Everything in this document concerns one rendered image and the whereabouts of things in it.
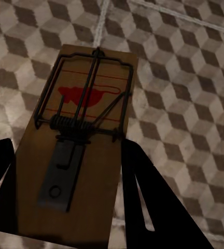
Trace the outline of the mousetrap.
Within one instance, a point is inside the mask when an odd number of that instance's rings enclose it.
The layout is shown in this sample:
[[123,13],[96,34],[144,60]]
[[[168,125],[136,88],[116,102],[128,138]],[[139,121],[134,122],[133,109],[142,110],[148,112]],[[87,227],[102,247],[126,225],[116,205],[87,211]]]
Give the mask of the mousetrap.
[[0,187],[0,232],[108,249],[138,61],[63,44]]

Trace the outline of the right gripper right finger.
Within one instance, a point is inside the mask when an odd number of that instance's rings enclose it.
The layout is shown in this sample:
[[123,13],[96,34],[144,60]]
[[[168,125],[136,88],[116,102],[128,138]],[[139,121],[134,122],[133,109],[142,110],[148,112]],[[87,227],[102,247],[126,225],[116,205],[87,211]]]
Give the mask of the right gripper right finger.
[[[121,139],[127,249],[214,249],[142,148]],[[145,226],[137,183],[153,227]]]

